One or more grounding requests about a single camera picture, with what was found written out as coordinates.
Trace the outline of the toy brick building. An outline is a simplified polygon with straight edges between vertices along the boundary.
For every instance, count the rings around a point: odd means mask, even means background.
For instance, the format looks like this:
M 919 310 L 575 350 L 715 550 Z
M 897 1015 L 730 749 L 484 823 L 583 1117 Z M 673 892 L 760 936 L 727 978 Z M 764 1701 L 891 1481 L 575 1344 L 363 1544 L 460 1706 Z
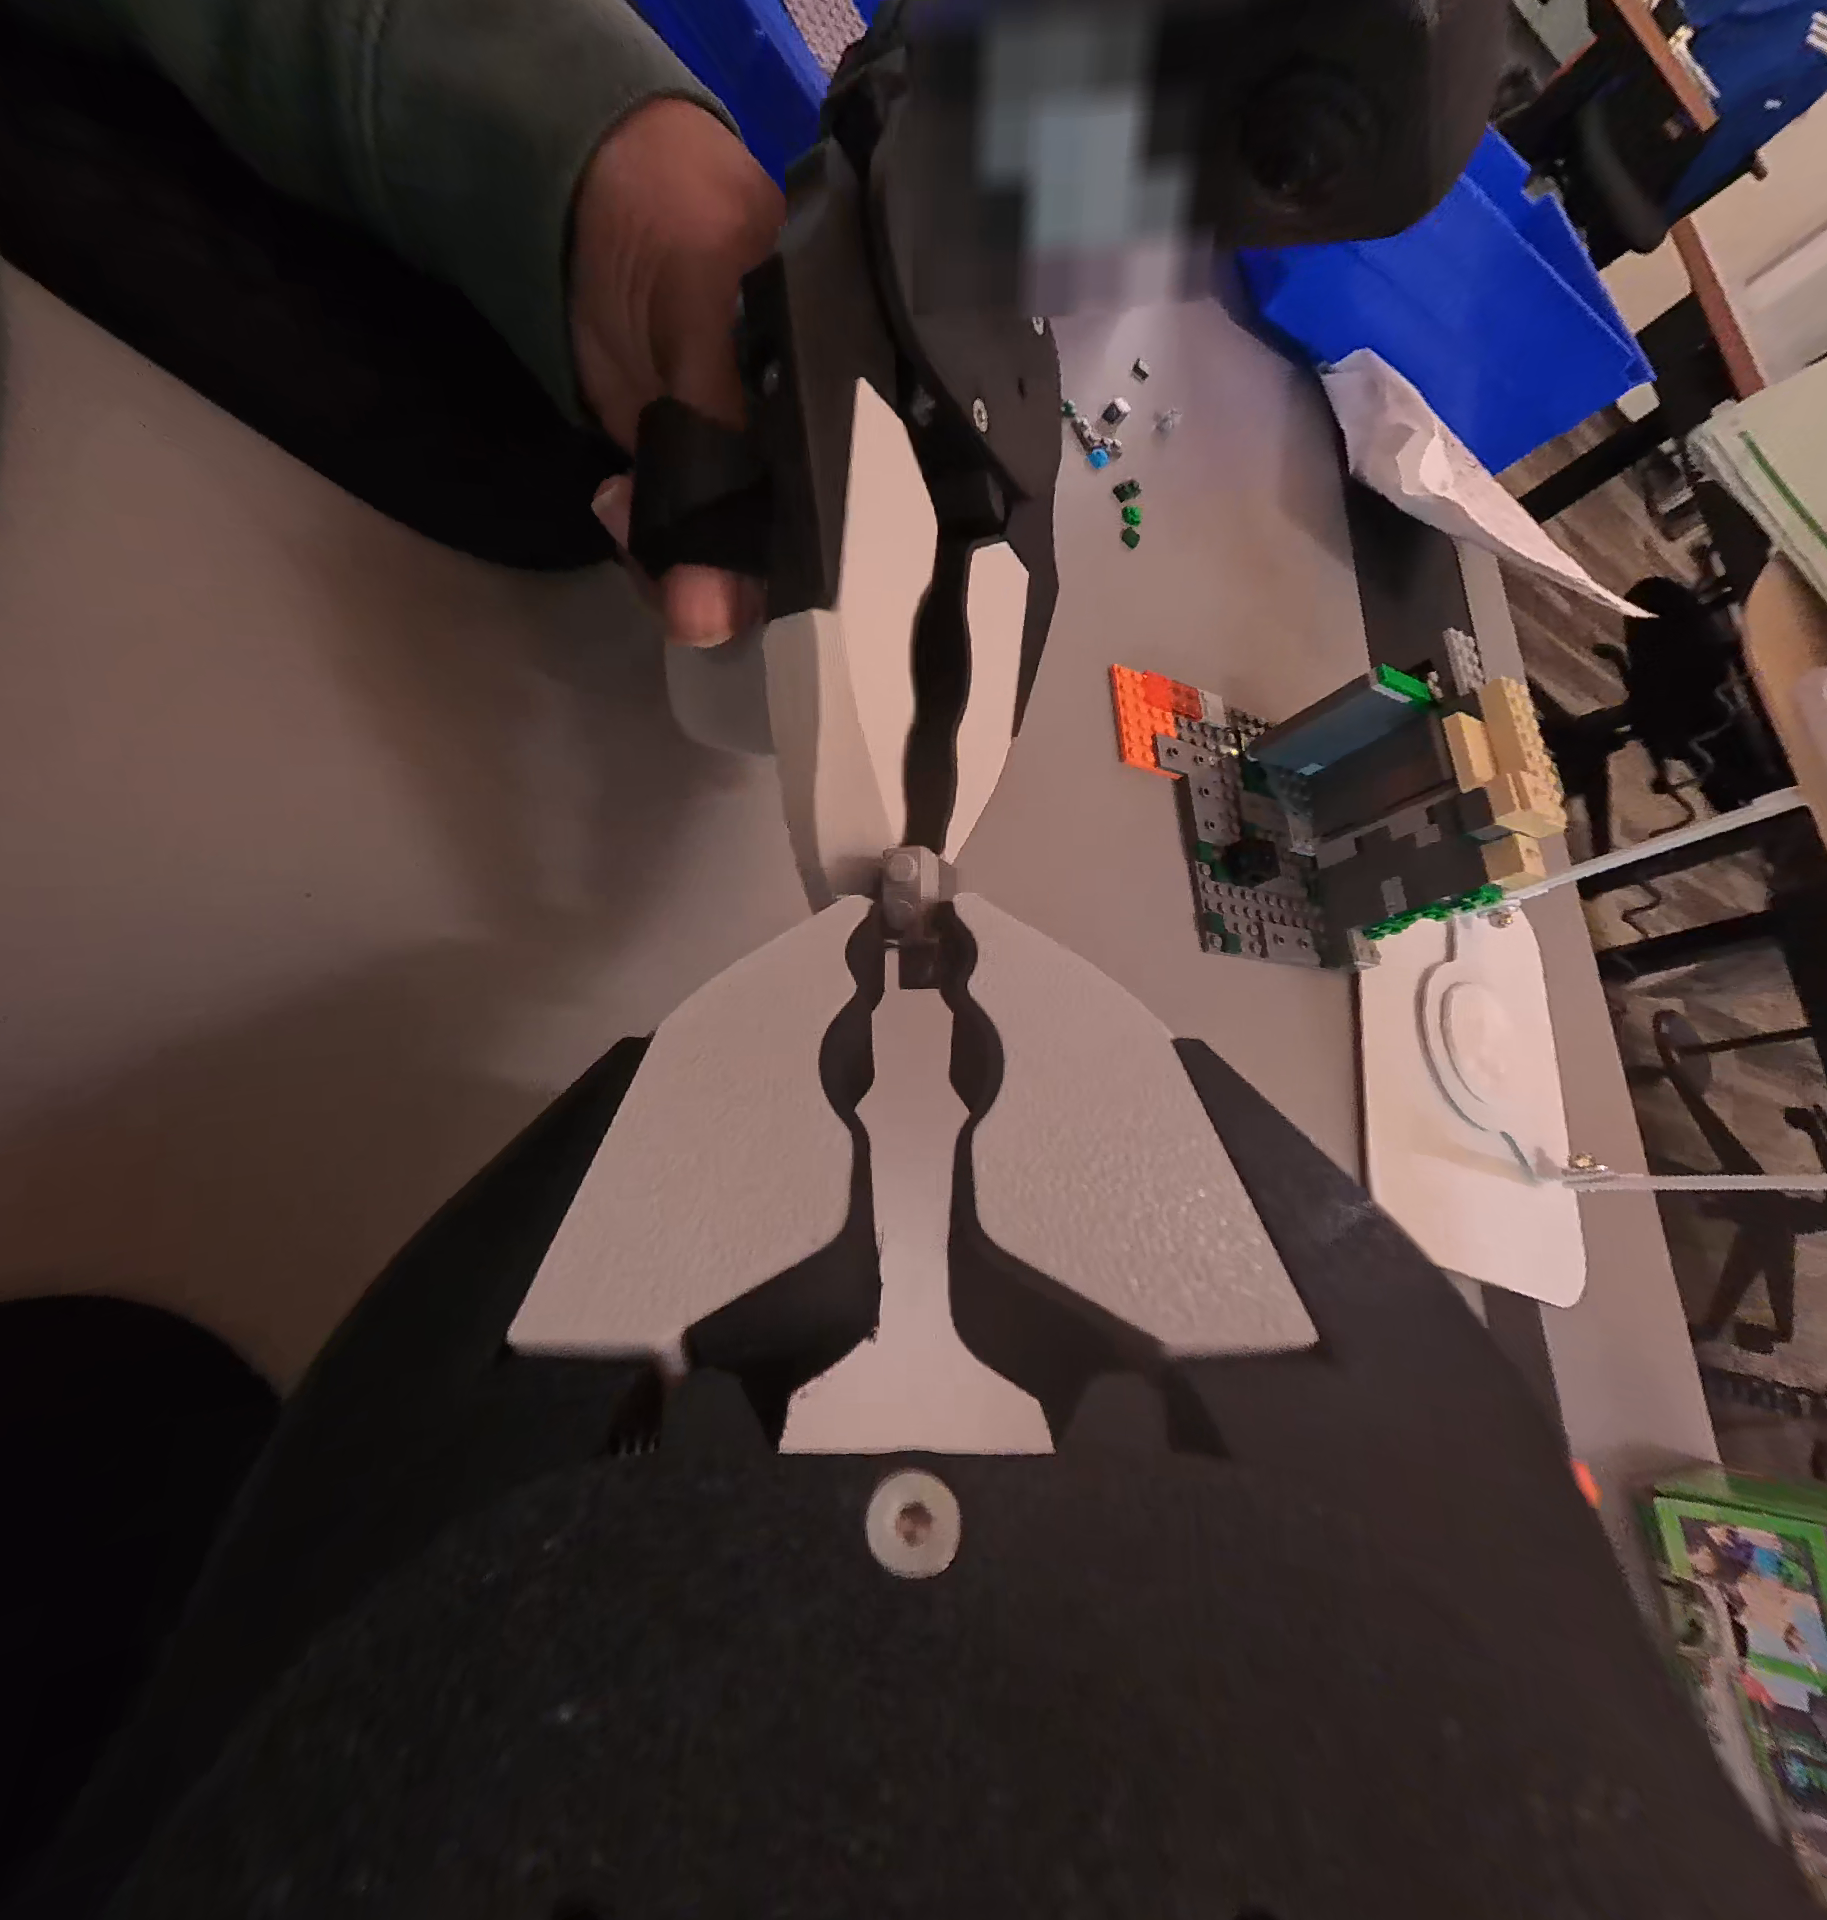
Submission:
M 1202 950 L 1357 973 L 1509 903 L 1569 826 L 1525 681 L 1463 627 L 1281 721 L 1127 664 L 1108 693 L 1120 762 L 1174 782 Z

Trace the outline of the white stand base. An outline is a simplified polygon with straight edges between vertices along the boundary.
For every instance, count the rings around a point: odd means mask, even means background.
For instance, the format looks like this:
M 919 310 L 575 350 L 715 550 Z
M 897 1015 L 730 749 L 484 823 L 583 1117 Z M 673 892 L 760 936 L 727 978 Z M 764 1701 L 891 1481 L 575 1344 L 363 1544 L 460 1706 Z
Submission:
M 1460 1281 L 1573 1307 L 1589 1284 L 1539 938 L 1413 923 L 1357 977 L 1367 1191 Z

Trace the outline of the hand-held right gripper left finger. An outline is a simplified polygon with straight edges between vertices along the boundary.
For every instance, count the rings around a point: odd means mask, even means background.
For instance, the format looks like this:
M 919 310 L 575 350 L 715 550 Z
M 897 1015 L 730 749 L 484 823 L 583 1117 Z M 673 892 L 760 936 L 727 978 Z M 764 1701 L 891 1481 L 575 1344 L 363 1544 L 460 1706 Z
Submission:
M 886 936 L 840 897 L 652 1032 L 506 1339 L 740 1379 L 772 1443 L 878 1326 L 869 1141 Z

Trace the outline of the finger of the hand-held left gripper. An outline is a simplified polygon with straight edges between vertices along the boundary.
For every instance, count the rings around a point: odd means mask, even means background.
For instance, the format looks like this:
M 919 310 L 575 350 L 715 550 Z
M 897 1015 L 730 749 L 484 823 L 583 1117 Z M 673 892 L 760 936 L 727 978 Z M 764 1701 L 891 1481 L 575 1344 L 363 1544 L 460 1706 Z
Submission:
M 914 625 L 914 845 L 960 862 L 1022 729 L 1059 596 L 1058 511 L 941 532 Z
M 861 378 L 831 605 L 775 614 L 717 645 L 663 653 L 668 705 L 688 740 L 775 762 L 814 912 L 877 897 L 878 855 L 914 845 L 914 625 L 937 534 L 911 433 Z

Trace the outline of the grey desk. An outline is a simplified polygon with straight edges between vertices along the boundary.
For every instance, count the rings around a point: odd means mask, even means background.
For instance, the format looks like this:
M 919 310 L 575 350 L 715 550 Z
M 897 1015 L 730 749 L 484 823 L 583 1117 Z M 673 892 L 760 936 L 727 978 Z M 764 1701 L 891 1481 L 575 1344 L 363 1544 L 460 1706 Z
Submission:
M 16 270 L 0 441 L 0 1300 L 192 1317 L 288 1387 L 610 1043 L 806 918 L 775 768 L 692 747 L 613 569 L 376 517 Z M 1059 481 L 1059 614 L 960 879 L 1361 1176 L 1352 983 L 1198 954 L 1108 661 L 1291 715 L 1367 661 L 1318 386 L 1216 306 L 1148 358 L 1136 552 Z

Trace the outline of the person's left forearm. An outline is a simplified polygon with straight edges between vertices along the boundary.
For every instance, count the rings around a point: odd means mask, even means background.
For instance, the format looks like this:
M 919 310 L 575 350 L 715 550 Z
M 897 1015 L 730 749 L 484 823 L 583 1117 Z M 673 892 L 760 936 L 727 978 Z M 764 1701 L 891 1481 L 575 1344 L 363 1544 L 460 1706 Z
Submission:
M 577 182 L 636 108 L 727 108 L 630 3 L 118 3 L 120 33 L 260 180 L 455 287 L 580 416 Z

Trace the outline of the white thin rod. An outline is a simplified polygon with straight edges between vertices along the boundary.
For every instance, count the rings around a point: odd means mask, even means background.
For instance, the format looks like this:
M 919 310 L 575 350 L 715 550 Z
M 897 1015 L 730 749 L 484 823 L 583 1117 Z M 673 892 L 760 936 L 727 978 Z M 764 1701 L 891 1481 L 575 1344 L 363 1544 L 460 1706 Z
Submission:
M 1574 862 L 1569 868 L 1564 868 L 1559 873 L 1551 875 L 1539 875 L 1529 879 L 1522 889 L 1509 892 L 1504 897 L 1507 906 L 1522 906 L 1525 902 L 1535 897 L 1547 897 L 1551 892 L 1559 889 L 1574 889 L 1580 883 L 1590 883 L 1590 879 L 1604 879 L 1604 875 L 1615 875 L 1624 873 L 1632 868 L 1643 868 L 1649 862 L 1666 862 L 1672 855 L 1684 855 L 1690 847 L 1699 847 L 1705 842 L 1716 842 L 1723 837 L 1735 837 L 1742 831 L 1759 831 L 1766 823 L 1772 823 L 1774 816 L 1788 816 L 1789 812 L 1808 812 L 1812 803 L 1808 794 L 1801 794 L 1801 788 L 1796 785 L 1785 785 L 1778 793 L 1768 793 L 1755 803 L 1746 803 L 1735 812 L 1719 812 L 1708 816 L 1699 816 L 1692 823 L 1684 823 L 1677 831 L 1661 831 L 1656 837 L 1647 837 L 1643 842 L 1633 842 L 1627 847 L 1614 847 L 1614 851 L 1599 851 L 1593 859 Z

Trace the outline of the green toy set box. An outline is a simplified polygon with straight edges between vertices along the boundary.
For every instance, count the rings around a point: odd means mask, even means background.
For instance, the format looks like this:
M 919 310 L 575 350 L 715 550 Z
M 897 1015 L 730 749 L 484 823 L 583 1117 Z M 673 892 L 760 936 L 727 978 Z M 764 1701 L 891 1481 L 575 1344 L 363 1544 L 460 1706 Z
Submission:
M 1719 1763 L 1827 1911 L 1827 1484 L 1692 1470 L 1643 1525 Z

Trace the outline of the white paper bag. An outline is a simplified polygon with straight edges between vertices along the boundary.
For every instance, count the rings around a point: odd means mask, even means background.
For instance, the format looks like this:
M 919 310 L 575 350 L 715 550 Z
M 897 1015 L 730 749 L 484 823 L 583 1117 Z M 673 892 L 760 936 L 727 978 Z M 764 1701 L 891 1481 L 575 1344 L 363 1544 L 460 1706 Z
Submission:
M 1350 477 L 1408 519 L 1472 545 L 1604 612 L 1647 622 L 1649 610 L 1607 590 L 1472 458 L 1423 391 L 1378 350 L 1318 366 L 1342 433 Z

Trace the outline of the scatter of small toy pieces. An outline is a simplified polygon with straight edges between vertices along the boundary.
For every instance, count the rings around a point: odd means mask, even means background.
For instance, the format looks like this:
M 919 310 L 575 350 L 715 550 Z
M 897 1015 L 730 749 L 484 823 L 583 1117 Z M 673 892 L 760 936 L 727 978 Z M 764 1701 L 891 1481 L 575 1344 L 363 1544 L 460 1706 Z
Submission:
M 1117 374 L 1111 389 L 1097 397 L 1059 397 L 1059 439 L 1076 469 L 1102 486 L 1117 538 L 1135 552 L 1148 538 L 1151 495 L 1173 467 L 1186 416 L 1148 350 L 1120 361 Z

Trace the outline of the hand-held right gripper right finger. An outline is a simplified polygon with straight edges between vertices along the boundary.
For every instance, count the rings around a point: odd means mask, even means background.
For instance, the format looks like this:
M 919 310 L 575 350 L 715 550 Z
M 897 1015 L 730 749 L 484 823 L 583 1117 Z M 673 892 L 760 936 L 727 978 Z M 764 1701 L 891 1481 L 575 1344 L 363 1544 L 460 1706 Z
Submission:
M 1313 1322 L 1174 1032 L 976 892 L 946 906 L 949 1311 L 1058 1445 L 1089 1389 L 1139 1379 L 1165 1443 L 1228 1445 L 1194 1360 L 1308 1354 Z

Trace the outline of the blue plastic bin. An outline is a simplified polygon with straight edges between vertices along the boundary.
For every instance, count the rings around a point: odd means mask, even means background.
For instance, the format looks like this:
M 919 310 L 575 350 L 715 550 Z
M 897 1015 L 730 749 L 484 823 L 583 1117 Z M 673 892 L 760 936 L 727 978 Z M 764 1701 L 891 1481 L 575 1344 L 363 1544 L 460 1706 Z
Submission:
M 1262 331 L 1327 366 L 1398 371 L 1492 473 L 1653 383 L 1580 229 L 1484 132 L 1413 228 L 1372 244 L 1236 251 Z
M 630 3 L 717 98 L 760 170 L 787 170 L 819 141 L 819 108 L 878 3 Z

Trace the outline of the blue striped cloth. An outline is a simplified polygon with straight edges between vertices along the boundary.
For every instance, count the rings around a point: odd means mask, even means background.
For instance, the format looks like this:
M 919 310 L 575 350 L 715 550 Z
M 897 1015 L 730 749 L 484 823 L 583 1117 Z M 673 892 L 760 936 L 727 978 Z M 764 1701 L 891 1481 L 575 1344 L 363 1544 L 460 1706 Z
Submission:
M 1684 58 L 1716 128 L 1668 191 L 1672 225 L 1749 173 L 1754 159 L 1827 94 L 1827 3 L 1684 3 Z

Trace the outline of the person's left hand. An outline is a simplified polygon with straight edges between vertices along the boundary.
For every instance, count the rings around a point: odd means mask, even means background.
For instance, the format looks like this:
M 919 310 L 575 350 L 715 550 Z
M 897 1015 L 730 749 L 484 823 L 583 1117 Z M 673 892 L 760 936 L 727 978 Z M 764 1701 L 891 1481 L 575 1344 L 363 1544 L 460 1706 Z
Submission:
M 621 452 L 660 397 L 743 426 L 740 284 L 780 228 L 780 186 L 709 108 L 648 99 L 603 136 L 572 204 L 568 342 Z

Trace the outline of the light grey square brick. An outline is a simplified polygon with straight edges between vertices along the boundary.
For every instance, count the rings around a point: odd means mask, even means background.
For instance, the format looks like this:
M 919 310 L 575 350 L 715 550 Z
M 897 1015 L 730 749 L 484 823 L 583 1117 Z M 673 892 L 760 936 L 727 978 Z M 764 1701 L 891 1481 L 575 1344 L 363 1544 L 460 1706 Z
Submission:
M 878 923 L 890 947 L 929 947 L 937 913 L 955 896 L 950 863 L 927 845 L 897 845 L 878 855 Z

